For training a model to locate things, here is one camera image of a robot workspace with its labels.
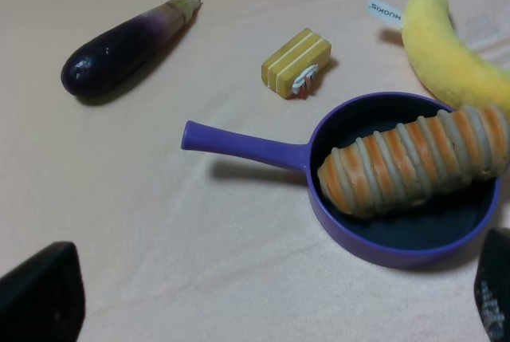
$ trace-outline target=frying pan handle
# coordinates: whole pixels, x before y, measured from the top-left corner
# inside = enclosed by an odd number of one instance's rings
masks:
[[[292,171],[305,171],[308,164],[307,145],[240,135],[194,121],[186,123],[181,149],[237,156]]]

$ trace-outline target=black object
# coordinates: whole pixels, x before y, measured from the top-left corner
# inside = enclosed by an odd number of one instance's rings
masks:
[[[72,242],[54,242],[0,278],[1,342],[75,342],[84,316]]]
[[[357,137],[387,131],[398,123],[415,121],[419,115],[437,115],[437,105],[408,96],[375,96],[349,104],[332,116],[317,133],[311,155],[316,171],[333,147],[346,147]],[[427,250],[451,244],[481,225],[489,211],[496,180],[473,182],[446,195],[438,194],[421,206],[394,210],[386,216],[359,221],[342,214],[324,197],[319,178],[312,174],[321,201],[335,218],[353,233],[381,246],[403,250]]]
[[[475,301],[491,342],[510,341],[510,230],[491,229],[474,285]]]

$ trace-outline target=yellow butter block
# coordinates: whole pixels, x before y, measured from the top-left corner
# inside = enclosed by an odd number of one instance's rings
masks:
[[[328,64],[331,52],[328,41],[304,29],[262,64],[262,81],[285,99],[300,94]]]

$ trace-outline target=toy food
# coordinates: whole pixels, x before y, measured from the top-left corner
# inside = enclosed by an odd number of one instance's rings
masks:
[[[201,4],[200,0],[170,0],[102,33],[65,62],[62,84],[74,96],[109,92],[155,57]]]
[[[281,97],[304,97],[316,74],[329,62],[332,45],[304,29],[262,64],[262,81]]]
[[[464,106],[335,147],[317,175],[340,211],[369,218],[501,175],[509,160],[503,112],[494,105]]]
[[[420,81],[453,108],[499,105],[510,117],[510,72],[483,60],[455,34],[448,0],[409,0],[404,47]]]

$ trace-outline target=toy banana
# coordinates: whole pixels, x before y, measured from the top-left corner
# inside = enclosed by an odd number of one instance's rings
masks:
[[[497,104],[510,117],[510,72],[483,60],[457,37],[448,0],[409,0],[403,18],[410,64],[439,100],[453,108]]]
[[[372,218],[502,175],[509,162],[503,112],[495,105],[464,106],[335,147],[317,175],[324,196],[340,211]]]

